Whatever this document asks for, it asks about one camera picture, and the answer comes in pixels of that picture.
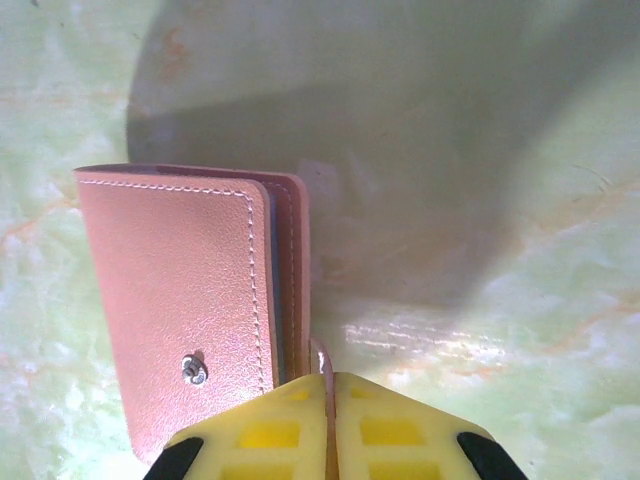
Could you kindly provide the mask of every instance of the green marble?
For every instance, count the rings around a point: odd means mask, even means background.
[[[309,186],[335,366],[531,480],[640,459],[640,4],[0,5],[2,478],[141,478],[71,170]]]

